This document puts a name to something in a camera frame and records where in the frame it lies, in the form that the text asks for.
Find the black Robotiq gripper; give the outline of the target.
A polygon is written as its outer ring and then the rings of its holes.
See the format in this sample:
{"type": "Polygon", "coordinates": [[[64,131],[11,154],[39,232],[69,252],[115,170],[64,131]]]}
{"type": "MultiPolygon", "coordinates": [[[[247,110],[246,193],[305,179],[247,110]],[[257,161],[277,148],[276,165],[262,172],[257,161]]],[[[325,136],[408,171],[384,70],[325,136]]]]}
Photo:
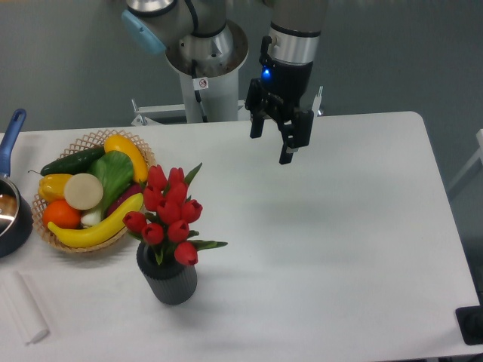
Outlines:
{"type": "Polygon", "coordinates": [[[251,80],[245,108],[251,114],[250,138],[260,138],[265,118],[271,118],[282,134],[279,164],[290,164],[295,150],[290,147],[309,145],[314,112],[300,107],[312,64],[288,65],[278,61],[263,64],[261,76],[251,80]]]}

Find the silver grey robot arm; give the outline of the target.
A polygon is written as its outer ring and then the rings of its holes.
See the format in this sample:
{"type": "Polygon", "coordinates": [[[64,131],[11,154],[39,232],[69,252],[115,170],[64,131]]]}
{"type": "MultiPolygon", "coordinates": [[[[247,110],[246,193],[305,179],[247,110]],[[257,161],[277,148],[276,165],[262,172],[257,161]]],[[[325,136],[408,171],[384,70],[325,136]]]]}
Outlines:
{"type": "MultiPolygon", "coordinates": [[[[326,1],[269,1],[268,33],[260,46],[261,73],[249,84],[244,105],[251,138],[273,120],[282,138],[280,163],[308,146],[315,112],[303,109],[326,1]]],[[[226,15],[224,1],[129,1],[122,22],[146,52],[164,54],[178,73],[189,123],[238,117],[238,71],[248,55],[242,28],[226,15]]]]}

